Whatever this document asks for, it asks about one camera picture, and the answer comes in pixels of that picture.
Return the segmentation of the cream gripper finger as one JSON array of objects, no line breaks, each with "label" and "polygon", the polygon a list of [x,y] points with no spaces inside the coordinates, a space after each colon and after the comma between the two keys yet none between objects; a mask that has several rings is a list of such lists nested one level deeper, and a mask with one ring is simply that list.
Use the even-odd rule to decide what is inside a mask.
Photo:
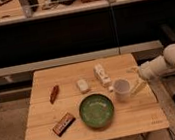
[{"label": "cream gripper finger", "polygon": [[133,68],[129,68],[126,72],[134,74],[134,73],[138,73],[138,69],[139,68],[137,67],[133,67]]},{"label": "cream gripper finger", "polygon": [[143,88],[145,88],[145,87],[146,87],[146,82],[143,81],[143,80],[141,80],[140,82],[138,82],[138,83],[134,86],[134,88],[132,88],[132,89],[130,90],[131,95],[132,95],[132,96],[136,95],[137,93],[139,93],[139,92],[140,92]]}]

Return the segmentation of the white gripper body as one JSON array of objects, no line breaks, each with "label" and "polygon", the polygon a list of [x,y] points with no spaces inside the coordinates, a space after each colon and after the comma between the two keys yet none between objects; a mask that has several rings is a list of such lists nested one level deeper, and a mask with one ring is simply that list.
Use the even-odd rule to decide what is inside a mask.
[{"label": "white gripper body", "polygon": [[156,77],[156,74],[153,72],[153,70],[150,67],[149,61],[146,61],[140,65],[140,67],[138,68],[138,74],[145,81],[152,80]]}]

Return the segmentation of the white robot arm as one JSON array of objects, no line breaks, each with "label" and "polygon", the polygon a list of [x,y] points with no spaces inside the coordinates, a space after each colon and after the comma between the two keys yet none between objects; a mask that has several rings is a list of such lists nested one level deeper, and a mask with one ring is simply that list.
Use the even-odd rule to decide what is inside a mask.
[{"label": "white robot arm", "polygon": [[175,44],[164,48],[161,56],[139,65],[137,74],[142,80],[152,80],[175,71]]}]

